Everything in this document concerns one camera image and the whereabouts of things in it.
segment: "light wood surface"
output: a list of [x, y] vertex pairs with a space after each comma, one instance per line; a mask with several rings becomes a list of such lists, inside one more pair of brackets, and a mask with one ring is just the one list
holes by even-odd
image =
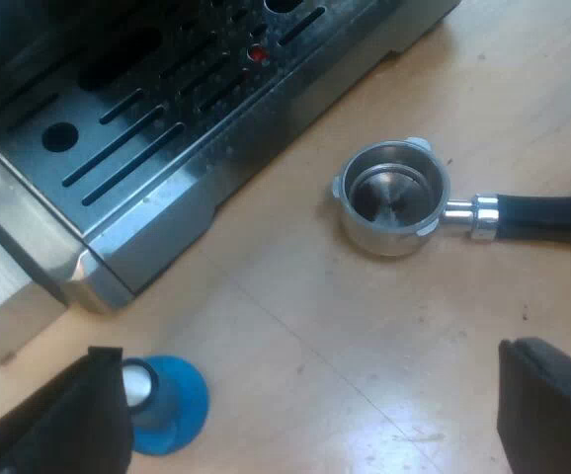
[[437, 237], [354, 249], [327, 186], [358, 149], [426, 137], [452, 195], [571, 195], [571, 2], [463, 0], [218, 213], [138, 300], [74, 308], [0, 368], [0, 415], [90, 345], [204, 374], [204, 431], [130, 473], [507, 473], [497, 345], [571, 354], [571, 248]]

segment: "red light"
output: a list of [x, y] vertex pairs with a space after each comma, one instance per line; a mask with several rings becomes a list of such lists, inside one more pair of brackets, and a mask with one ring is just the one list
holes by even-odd
[[266, 49], [260, 44], [253, 44], [248, 48], [248, 57], [254, 62], [264, 62], [269, 55]]

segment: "portafilter handle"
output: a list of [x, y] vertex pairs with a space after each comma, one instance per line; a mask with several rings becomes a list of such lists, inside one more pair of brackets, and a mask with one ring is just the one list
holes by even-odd
[[472, 239], [516, 239], [571, 244], [571, 197], [476, 195], [450, 200], [441, 224]]

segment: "blue tamper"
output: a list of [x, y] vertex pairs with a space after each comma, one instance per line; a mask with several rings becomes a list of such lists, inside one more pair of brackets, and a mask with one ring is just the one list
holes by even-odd
[[208, 413], [208, 389], [190, 363], [170, 355], [128, 358], [122, 376], [135, 451], [162, 456], [200, 433]]

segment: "drip tray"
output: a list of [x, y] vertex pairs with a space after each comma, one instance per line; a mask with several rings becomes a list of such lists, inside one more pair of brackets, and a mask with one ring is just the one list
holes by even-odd
[[92, 6], [0, 69], [0, 160], [138, 293], [220, 203], [456, 3]]

